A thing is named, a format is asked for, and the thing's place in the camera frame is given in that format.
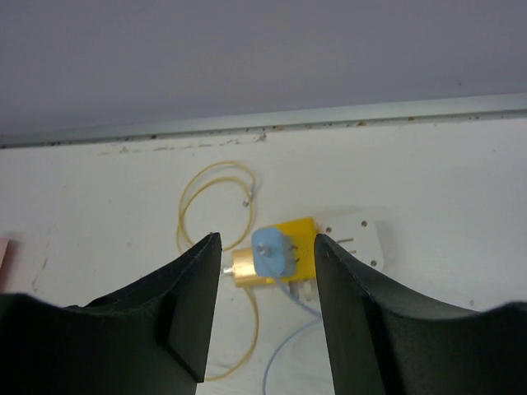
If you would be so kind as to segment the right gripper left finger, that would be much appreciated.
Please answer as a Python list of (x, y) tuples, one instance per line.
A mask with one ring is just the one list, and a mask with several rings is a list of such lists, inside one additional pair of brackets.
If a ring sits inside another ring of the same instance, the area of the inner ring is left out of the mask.
[(1, 297), (4, 394), (193, 394), (204, 381), (222, 241), (85, 306)]

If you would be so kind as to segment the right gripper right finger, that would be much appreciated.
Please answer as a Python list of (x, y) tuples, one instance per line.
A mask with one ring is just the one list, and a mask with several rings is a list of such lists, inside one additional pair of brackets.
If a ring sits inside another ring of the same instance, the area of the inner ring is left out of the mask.
[(337, 394), (525, 393), (525, 303), (463, 309), (407, 288), (327, 235), (314, 248)]

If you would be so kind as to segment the pink rectangular power strip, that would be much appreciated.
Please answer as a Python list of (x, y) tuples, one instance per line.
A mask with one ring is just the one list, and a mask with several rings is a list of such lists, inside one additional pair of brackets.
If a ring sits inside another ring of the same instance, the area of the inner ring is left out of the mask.
[(9, 264), (11, 260), (11, 241), (8, 238), (1, 238), (1, 268), (0, 268), (0, 289), (4, 291), (9, 276)]

